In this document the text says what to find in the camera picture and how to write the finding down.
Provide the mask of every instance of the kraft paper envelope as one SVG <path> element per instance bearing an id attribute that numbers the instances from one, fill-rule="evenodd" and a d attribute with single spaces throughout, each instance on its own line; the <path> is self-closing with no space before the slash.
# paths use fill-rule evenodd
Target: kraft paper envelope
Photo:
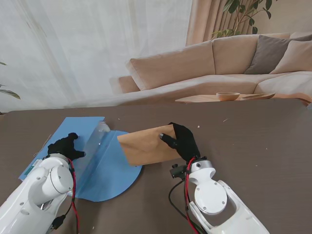
<path id="1" fill-rule="evenodd" d="M 180 158 L 175 149 L 171 149 L 159 138 L 161 133 L 176 138 L 172 125 L 118 136 L 129 164 L 138 166 Z"/>

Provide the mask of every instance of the beige sofa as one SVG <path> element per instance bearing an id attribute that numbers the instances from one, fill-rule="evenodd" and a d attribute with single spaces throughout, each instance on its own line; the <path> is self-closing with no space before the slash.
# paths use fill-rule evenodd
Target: beige sofa
<path id="1" fill-rule="evenodd" d="M 297 38 L 309 33 L 269 34 Z M 185 47 L 178 51 L 131 59 L 131 76 L 111 79 L 117 104 L 152 104 L 217 92 L 242 94 L 303 93 L 312 96 L 312 72 L 244 75 L 259 35 L 242 35 Z"/>

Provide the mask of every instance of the blue semicircle paper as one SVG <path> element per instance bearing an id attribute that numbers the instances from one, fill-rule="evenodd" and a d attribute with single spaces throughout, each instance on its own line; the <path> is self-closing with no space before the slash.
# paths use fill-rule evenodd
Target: blue semicircle paper
<path id="1" fill-rule="evenodd" d="M 117 136 L 127 132 L 110 131 L 93 156 L 84 176 L 86 182 L 76 197 L 94 202 L 106 201 L 126 191 L 136 180 L 142 166 L 130 166 Z"/>

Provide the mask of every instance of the wooden bowl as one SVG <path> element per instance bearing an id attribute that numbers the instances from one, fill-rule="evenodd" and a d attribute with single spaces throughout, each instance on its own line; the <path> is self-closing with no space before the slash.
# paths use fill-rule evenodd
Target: wooden bowl
<path id="1" fill-rule="evenodd" d="M 239 97 L 240 93 L 217 93 L 216 96 L 220 101 L 234 101 Z"/>

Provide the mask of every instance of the sheer curtain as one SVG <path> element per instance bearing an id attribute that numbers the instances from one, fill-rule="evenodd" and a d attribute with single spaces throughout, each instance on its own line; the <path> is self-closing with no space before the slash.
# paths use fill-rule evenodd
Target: sheer curtain
<path id="1" fill-rule="evenodd" d="M 0 111 L 63 108 L 111 97 L 130 58 L 185 46 L 192 0 L 0 3 Z"/>

